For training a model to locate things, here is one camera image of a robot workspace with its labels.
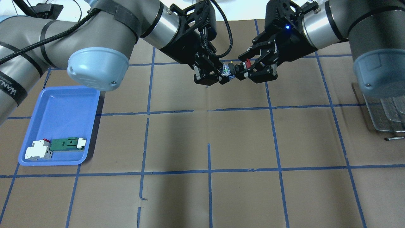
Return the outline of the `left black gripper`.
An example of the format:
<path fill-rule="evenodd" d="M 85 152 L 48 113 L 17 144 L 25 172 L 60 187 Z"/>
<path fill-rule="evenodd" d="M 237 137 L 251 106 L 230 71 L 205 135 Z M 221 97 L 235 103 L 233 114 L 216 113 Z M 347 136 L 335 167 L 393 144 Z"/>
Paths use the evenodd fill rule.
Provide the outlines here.
<path fill-rule="evenodd" d="M 180 64 L 187 64 L 194 68 L 194 82 L 201 85 L 215 83 L 226 84 L 229 77 L 219 71 L 209 73 L 202 69 L 221 69 L 221 56 L 216 55 L 216 49 L 211 41 L 217 36 L 215 9 L 212 1 L 198 1 L 181 9 L 171 4 L 168 10 L 179 19 L 178 28 L 160 51 Z"/>

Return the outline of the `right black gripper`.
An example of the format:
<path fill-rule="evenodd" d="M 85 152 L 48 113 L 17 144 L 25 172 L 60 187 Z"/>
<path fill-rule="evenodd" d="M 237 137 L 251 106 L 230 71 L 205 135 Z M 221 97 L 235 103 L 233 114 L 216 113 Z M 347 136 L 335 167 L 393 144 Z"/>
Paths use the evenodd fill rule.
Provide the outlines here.
<path fill-rule="evenodd" d="M 318 51 L 305 34 L 303 25 L 304 17 L 315 9 L 318 9 L 318 3 L 314 1 L 299 6 L 292 0 L 269 0 L 264 31 L 254 38 L 246 52 L 238 56 L 241 61 L 259 56 L 259 62 L 244 62 L 244 79 L 258 84 L 278 78 L 277 64 L 273 64 L 275 45 L 279 64 L 292 62 Z"/>

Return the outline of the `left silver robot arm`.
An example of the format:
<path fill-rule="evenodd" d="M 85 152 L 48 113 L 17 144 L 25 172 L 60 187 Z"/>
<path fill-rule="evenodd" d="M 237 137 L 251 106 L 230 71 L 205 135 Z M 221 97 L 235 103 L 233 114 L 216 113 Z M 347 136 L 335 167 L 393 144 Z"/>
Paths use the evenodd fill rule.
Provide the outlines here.
<path fill-rule="evenodd" d="M 206 86 L 229 82 L 211 41 L 216 38 L 214 0 L 180 9 L 159 0 L 88 0 L 78 22 L 1 16 L 1 123 L 24 101 L 50 67 L 66 69 L 77 83 L 99 91 L 118 89 L 130 56 L 143 39 Z"/>

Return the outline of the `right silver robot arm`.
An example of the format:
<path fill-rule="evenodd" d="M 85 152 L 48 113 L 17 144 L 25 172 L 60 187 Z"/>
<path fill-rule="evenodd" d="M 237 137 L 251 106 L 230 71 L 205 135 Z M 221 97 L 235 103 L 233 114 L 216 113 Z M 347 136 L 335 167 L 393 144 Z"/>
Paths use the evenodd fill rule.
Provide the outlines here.
<path fill-rule="evenodd" d="M 254 83 L 276 80 L 277 67 L 336 43 L 348 42 L 364 95 L 404 96 L 404 1 L 270 0 L 265 28 L 239 56 L 235 74 Z"/>

